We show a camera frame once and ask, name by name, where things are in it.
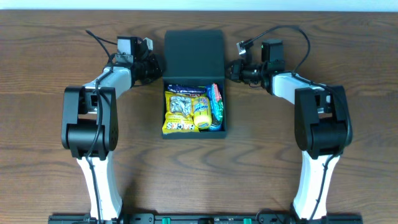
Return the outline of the red green KitKat bar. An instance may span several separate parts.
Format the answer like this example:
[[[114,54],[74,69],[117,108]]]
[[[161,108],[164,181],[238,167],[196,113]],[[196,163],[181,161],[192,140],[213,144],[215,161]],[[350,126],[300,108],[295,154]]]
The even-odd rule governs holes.
[[[224,106],[218,85],[212,83],[206,86],[206,95],[211,104],[212,124],[214,126],[219,126],[223,121]]]

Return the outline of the purple Dairy Milk bar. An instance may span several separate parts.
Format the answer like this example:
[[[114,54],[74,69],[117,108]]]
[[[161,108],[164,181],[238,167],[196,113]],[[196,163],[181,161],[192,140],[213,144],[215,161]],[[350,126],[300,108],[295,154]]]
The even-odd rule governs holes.
[[[185,95],[202,95],[206,93],[205,87],[178,85],[178,84],[167,85],[167,90],[173,93],[179,93]]]

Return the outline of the dark green box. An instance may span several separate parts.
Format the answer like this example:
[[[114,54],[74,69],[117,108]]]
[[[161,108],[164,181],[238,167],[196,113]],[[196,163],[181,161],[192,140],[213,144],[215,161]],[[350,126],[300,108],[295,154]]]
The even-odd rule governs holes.
[[[199,133],[163,134],[164,139],[217,139],[226,136],[226,107],[224,105],[224,42],[220,30],[169,30],[164,45],[166,71],[163,74],[164,121],[166,113],[165,92],[167,85],[205,87],[218,85],[224,112],[220,131],[199,129]],[[187,95],[193,100],[202,95]]]

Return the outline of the yellow Hacks candy bag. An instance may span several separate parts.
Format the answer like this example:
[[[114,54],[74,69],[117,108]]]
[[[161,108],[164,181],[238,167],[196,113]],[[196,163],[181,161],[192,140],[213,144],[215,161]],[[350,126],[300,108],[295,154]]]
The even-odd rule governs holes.
[[[187,95],[165,92],[166,113],[163,134],[199,133],[193,122],[193,98]]]

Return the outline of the yellow Mentos bottle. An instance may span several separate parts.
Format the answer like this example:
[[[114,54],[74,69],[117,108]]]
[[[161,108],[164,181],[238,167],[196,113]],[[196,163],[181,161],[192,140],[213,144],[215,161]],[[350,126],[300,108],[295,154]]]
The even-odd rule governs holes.
[[[205,96],[193,100],[193,122],[198,129],[208,129],[212,124],[210,100]]]

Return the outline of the blue Oreo cookie pack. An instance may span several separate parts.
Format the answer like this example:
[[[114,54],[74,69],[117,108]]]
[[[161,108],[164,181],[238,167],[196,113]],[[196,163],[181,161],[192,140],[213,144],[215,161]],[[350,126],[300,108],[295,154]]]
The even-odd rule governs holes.
[[[221,130],[221,127],[222,127],[222,124],[221,123],[219,123],[219,124],[211,124],[210,125],[210,127],[209,127],[209,131],[220,131]]]

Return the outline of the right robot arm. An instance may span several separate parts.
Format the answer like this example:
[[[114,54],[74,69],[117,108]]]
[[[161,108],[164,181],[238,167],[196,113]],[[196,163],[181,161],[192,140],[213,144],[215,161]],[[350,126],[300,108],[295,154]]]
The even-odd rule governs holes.
[[[250,63],[251,39],[236,45],[241,58],[231,62],[229,79],[259,84],[270,95],[294,106],[294,134],[302,152],[302,168],[298,191],[284,223],[329,223],[326,199],[333,170],[353,138],[345,89],[287,71],[280,40],[262,43],[262,62],[258,65]]]

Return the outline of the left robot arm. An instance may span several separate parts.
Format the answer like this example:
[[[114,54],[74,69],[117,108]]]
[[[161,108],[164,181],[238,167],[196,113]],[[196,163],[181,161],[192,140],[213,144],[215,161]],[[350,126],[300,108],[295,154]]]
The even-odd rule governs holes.
[[[80,86],[68,86],[63,95],[62,145],[71,152],[85,176],[91,202],[88,223],[118,220],[123,200],[114,176],[118,143],[118,98],[130,89],[161,77],[162,59],[149,38],[119,36],[115,53],[101,73]]]

